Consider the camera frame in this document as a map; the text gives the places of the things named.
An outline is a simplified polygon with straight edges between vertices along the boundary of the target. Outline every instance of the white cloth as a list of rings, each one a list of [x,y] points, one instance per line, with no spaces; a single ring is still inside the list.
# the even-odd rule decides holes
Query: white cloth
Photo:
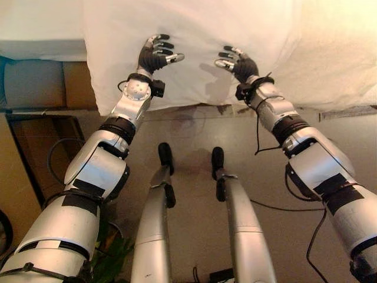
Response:
[[[0,0],[0,55],[86,61],[82,1]]]
[[[155,72],[167,85],[151,110],[238,103],[237,81],[213,65],[224,44],[244,49],[261,75],[273,71],[298,107],[377,105],[376,11],[375,0],[84,0],[98,109],[111,111],[121,95],[117,83],[135,70],[141,46],[155,33],[170,34],[186,59]]]
[[[150,110],[197,103],[238,103],[237,81],[214,66],[224,45],[247,52],[267,74],[289,58],[299,40],[298,0],[84,0],[84,37],[101,115],[119,100],[117,84],[137,66],[153,34],[169,34],[186,58],[154,73],[166,83]]]
[[[302,39],[272,77],[295,106],[377,105],[377,1],[305,0]]]

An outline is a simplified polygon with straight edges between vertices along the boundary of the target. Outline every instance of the floor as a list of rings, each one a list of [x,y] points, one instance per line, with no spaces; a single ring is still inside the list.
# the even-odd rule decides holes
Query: floor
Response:
[[[353,161],[360,183],[377,192],[377,115],[326,119],[306,111],[304,119],[320,129]],[[97,112],[77,117],[86,138],[104,120]],[[225,151],[225,167],[237,174],[250,198],[283,208],[318,208],[293,198],[284,186],[287,159],[280,150],[256,150],[256,116],[240,106],[193,106],[147,113],[130,147],[131,176],[119,198],[110,204],[114,221],[135,237],[149,181],[159,168],[157,145],[167,142],[176,172],[172,182],[177,204],[168,210],[168,230],[174,282],[193,282],[197,267],[201,282],[209,273],[230,268],[227,210],[215,198],[210,155],[214,146]],[[276,146],[260,127],[261,148]],[[269,245],[278,282],[322,282],[306,262],[306,249],[322,217],[321,212],[281,212],[254,205]],[[331,283],[357,282],[349,260],[326,219],[312,249],[312,261]],[[121,276],[130,278],[131,257]]]

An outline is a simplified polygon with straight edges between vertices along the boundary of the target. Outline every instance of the robotic hand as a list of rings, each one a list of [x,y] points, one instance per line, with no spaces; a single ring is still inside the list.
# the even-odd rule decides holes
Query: robotic hand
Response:
[[[269,76],[259,77],[253,60],[225,46],[215,65],[241,82],[236,97],[257,112],[262,125],[289,158],[286,174],[306,200],[321,201],[351,258],[350,271],[360,282],[376,282],[377,196],[354,179],[350,160],[329,139],[310,127],[285,100]]]
[[[162,97],[164,83],[152,73],[184,59],[155,35],[139,55],[123,95],[109,118],[87,140],[65,174],[65,190],[34,222],[0,270],[0,282],[86,282],[100,223],[100,206],[115,199],[130,170],[124,161],[152,96]]]

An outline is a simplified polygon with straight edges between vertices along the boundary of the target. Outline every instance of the black cable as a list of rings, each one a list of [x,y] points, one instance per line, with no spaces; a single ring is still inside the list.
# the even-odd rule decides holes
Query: black cable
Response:
[[[3,258],[0,260],[0,270],[4,267],[6,261],[11,257],[12,253],[16,251],[17,247],[14,247],[10,250]]]
[[[258,153],[260,152],[265,152],[266,150],[273,150],[273,149],[280,149],[281,146],[276,146],[276,147],[269,147],[269,148],[266,148],[266,149],[259,149],[259,113],[258,113],[258,108],[259,106],[262,105],[263,102],[265,102],[267,99],[270,99],[270,98],[276,98],[276,97],[282,97],[284,98],[283,96],[272,96],[272,97],[268,97],[268,98],[265,98],[263,99],[258,105],[257,107],[255,108],[255,112],[257,113],[257,151],[254,153],[254,155],[257,155]]]
[[[265,152],[267,150],[281,149],[281,148],[282,148],[281,146],[276,146],[276,147],[268,147],[266,149],[259,149],[259,115],[257,113],[257,151],[254,153],[254,155],[257,155],[260,152]]]
[[[61,139],[61,140],[58,140],[56,143],[54,143],[54,145],[50,148],[49,152],[48,152],[48,156],[47,156],[47,169],[48,171],[50,172],[50,174],[52,175],[52,177],[54,177],[54,179],[59,183],[61,184],[62,186],[64,186],[64,182],[62,180],[59,179],[59,177],[55,174],[55,172],[53,171],[52,169],[52,166],[51,166],[51,156],[52,156],[52,152],[54,151],[54,149],[62,142],[66,142],[66,141],[75,141],[75,142],[81,142],[81,143],[85,143],[85,141],[81,140],[81,139],[77,139],[77,138],[72,138],[72,137],[67,137],[67,138],[64,138],[64,139]]]
[[[288,172],[285,172],[285,186],[287,187],[287,190],[288,190],[288,192],[290,192],[290,194],[292,195],[292,196],[294,196],[296,199],[299,199],[299,200],[302,200],[302,201],[304,201],[304,202],[316,202],[317,200],[315,200],[315,199],[306,199],[306,198],[301,198],[300,196],[298,196],[298,195],[296,195],[291,189],[290,189],[290,187],[289,187],[289,185],[288,185]]]
[[[325,283],[329,283],[329,281],[326,280],[326,278],[322,275],[322,273],[320,273],[320,271],[315,267],[315,265],[310,261],[309,259],[309,255],[310,255],[310,251],[312,250],[312,246],[313,246],[313,243],[314,243],[314,240],[317,236],[317,233],[320,229],[320,227],[322,226],[323,222],[325,221],[325,218],[326,218],[326,214],[327,214],[327,211],[326,209],[324,209],[323,211],[323,216],[322,216],[322,219],[320,220],[320,222],[318,223],[316,229],[314,230],[314,233],[313,233],[313,236],[312,236],[312,239],[310,240],[310,244],[307,248],[307,251],[306,251],[306,259],[308,261],[308,263],[310,264],[310,266],[318,273],[318,275],[322,278],[322,280],[325,282]]]
[[[271,208],[271,209],[276,209],[276,210],[281,210],[281,211],[288,211],[288,212],[307,212],[307,211],[320,211],[320,210],[325,210],[324,208],[311,208],[311,209],[290,209],[290,208],[278,208],[276,206],[271,206],[271,205],[266,205],[262,202],[258,202],[254,199],[250,199],[251,202],[256,203],[257,205],[264,206],[266,208]]]
[[[56,199],[58,196],[61,196],[61,192],[60,193],[54,193],[52,196],[49,196],[43,203],[42,205],[42,210],[45,210],[45,208],[47,207],[47,205],[53,200],[53,199]]]
[[[198,277],[198,269],[196,266],[193,268],[193,277],[194,277],[194,282],[195,283],[200,283],[199,277]]]
[[[120,85],[122,84],[122,83],[126,83],[128,80],[124,80],[124,81],[120,81],[119,83],[118,83],[118,89],[120,90],[120,92],[122,93],[123,92],[123,90],[120,88]]]
[[[124,239],[123,233],[122,233],[121,229],[119,228],[119,226],[117,224],[115,224],[114,222],[111,222],[111,221],[108,221],[107,223],[109,223],[109,225],[111,225],[112,227],[116,228],[117,232],[120,235],[120,238]]]

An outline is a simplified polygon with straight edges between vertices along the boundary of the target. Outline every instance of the cardboard box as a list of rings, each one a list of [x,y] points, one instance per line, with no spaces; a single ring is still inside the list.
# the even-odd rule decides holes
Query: cardboard box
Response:
[[[5,65],[6,108],[65,107],[62,62],[12,61]]]
[[[63,70],[67,107],[70,109],[97,109],[87,63],[64,62]]]
[[[64,189],[48,171],[50,148],[63,138],[82,140],[78,122],[71,116],[8,115],[7,118],[35,194],[43,204],[45,199]],[[64,180],[65,171],[81,145],[77,141],[66,141],[52,152],[51,167],[60,180]]]
[[[0,143],[0,209],[11,221],[15,246],[41,213],[41,207],[4,114],[0,115]]]

